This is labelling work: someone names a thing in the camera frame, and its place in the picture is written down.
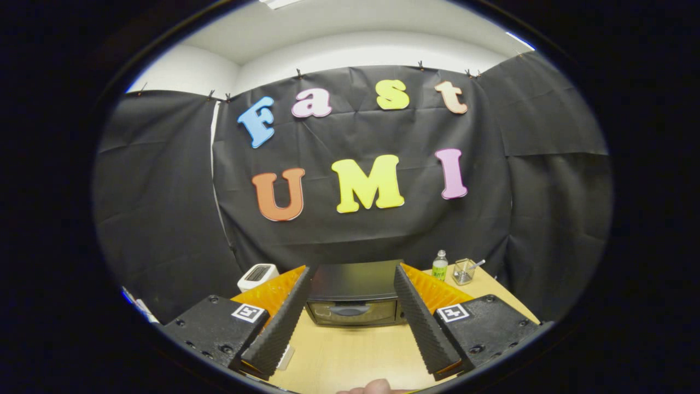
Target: pink letter i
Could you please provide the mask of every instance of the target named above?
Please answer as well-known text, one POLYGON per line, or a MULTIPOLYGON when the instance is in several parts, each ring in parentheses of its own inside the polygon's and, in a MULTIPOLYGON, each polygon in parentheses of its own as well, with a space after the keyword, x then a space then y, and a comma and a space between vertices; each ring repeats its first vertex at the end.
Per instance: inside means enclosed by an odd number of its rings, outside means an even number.
POLYGON ((442 197, 445 200, 467 195, 467 188, 462 184, 462 174, 459 170, 459 156, 462 156, 462 151, 459 149, 441 149, 435 152, 435 157, 442 163, 444 174, 442 197))

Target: glass cup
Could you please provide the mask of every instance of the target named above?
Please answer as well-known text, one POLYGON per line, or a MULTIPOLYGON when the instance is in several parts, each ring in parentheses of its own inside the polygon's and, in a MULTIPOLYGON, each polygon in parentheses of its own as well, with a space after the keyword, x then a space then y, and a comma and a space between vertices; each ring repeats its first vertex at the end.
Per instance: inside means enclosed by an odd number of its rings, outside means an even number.
POLYGON ((474 279, 474 272, 476 272, 476 267, 474 267, 475 265, 476 263, 471 259, 455 261, 452 278, 457 285, 465 285, 474 279))

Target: black backdrop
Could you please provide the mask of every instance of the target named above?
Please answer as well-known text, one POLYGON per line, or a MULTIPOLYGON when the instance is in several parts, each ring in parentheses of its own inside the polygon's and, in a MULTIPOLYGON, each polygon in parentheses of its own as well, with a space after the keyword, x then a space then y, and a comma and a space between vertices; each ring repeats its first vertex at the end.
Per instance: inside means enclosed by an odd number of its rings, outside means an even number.
POLYGON ((439 249, 452 261, 486 259, 484 269, 537 316, 559 319, 590 279, 603 251, 612 209, 607 151, 576 89, 539 54, 516 56, 470 79, 417 67, 352 67, 291 78, 222 103, 213 144, 214 184, 229 239, 242 265, 342 264, 405 259, 428 269, 439 249), (384 111, 375 84, 399 79, 408 108, 384 111), (461 88, 465 114, 435 91, 461 88), (296 93, 324 88, 330 115, 296 118, 296 93), (264 96, 275 101, 274 135, 257 149, 238 117, 264 96), (468 194, 446 201, 434 152, 456 148, 468 194), (352 158, 369 174, 382 154, 398 156, 405 204, 340 214, 335 161, 352 158), (301 167, 304 210, 289 222, 264 218, 251 178, 301 167))
POLYGON ((106 259, 164 322, 208 294, 235 295, 242 272, 257 263, 287 271, 404 259, 428 269, 439 249, 452 261, 486 259, 484 269, 533 313, 558 320, 598 264, 613 203, 605 142, 576 89, 537 53, 477 78, 378 66, 271 83, 220 104, 210 151, 214 104, 189 93, 129 94, 97 157, 95 221, 106 259), (379 108, 374 87, 383 79, 405 83, 408 108, 379 108), (462 89, 465 114, 451 113, 435 91, 445 80, 462 89), (330 92, 330 115, 291 114, 296 93, 308 88, 330 92), (275 100, 275 134, 253 149, 237 119, 264 96, 275 100), (434 153, 447 148, 462 151, 462 198, 441 196, 434 153), (399 157, 405 204, 338 213, 333 162, 352 158, 368 174, 383 154, 399 157), (284 207, 280 174, 295 167, 305 170, 304 210, 272 222, 258 209, 251 178, 278 174, 275 198, 284 207))
POLYGON ((242 271, 211 183, 215 101, 128 94, 107 122, 94 167, 94 220, 115 279, 162 323, 209 294, 233 297, 242 271))

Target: white wall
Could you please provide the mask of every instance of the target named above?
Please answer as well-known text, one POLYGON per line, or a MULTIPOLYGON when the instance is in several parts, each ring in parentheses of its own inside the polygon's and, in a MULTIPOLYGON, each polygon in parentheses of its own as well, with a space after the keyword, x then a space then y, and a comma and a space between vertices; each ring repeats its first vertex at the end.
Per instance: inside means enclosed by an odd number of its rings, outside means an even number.
POLYGON ((399 64, 472 74, 507 58, 480 46, 430 34, 357 32, 305 41, 263 55, 243 65, 233 95, 279 79, 339 67, 399 64))
POLYGON ((127 92, 134 90, 179 90, 225 98, 235 88, 239 65, 204 49, 177 45, 147 68, 127 92))
POLYGON ((223 99, 301 72, 370 65, 417 66, 476 74, 507 58, 480 46, 430 34, 357 32, 322 37, 263 55, 242 67, 193 46, 177 45, 156 60, 127 92, 179 90, 223 99))

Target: foam letter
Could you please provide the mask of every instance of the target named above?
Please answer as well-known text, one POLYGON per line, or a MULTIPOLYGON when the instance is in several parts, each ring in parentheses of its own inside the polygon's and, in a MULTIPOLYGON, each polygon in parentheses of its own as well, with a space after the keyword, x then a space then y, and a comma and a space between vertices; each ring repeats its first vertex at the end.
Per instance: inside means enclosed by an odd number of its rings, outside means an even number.
POLYGON ((302 100, 292 107, 292 115, 297 118, 307 118, 311 115, 323 118, 333 110, 329 104, 330 94, 326 89, 306 89, 297 95, 297 100, 302 100))
POLYGON ((372 171, 368 177, 355 160, 346 159, 333 163, 330 168, 338 173, 338 182, 340 183, 338 212, 348 213, 360 209, 360 205, 355 202, 353 192, 365 206, 365 209, 370 209, 375 200, 377 189, 379 189, 378 208, 403 205, 404 200, 399 194, 398 181, 396 180, 397 164, 398 157, 394 155, 379 156, 374 160, 372 171))
POLYGON ((406 90, 406 85, 398 79, 384 79, 383 81, 379 81, 374 89, 379 95, 379 97, 377 97, 377 104, 379 104, 382 109, 404 109, 408 107, 410 99, 404 92, 404 90, 406 90))
POLYGON ((459 170, 459 156, 462 156, 459 149, 441 149, 435 152, 435 157, 439 158, 442 163, 442 173, 444 174, 442 197, 445 200, 467 195, 467 188, 462 184, 462 173, 459 170))
POLYGON ((274 120, 272 112, 266 108, 273 103, 274 100, 272 97, 263 97, 238 117, 238 123, 243 123, 246 129, 248 129, 248 133, 250 133, 253 138, 253 148, 259 147, 274 134, 273 128, 266 128, 265 125, 263 125, 263 123, 271 125, 274 120))
POLYGON ((292 220, 299 216, 304 209, 303 176, 303 168, 290 168, 282 173, 282 177, 289 182, 289 206, 287 208, 280 208, 274 202, 272 182, 277 179, 277 175, 266 172, 253 177, 253 184, 258 192, 260 213, 273 222, 292 220))
POLYGON ((439 83, 435 86, 435 90, 442 93, 442 99, 447 109, 455 114, 464 114, 467 112, 467 105, 460 103, 457 99, 457 95, 462 94, 462 90, 452 86, 452 82, 444 81, 439 83))

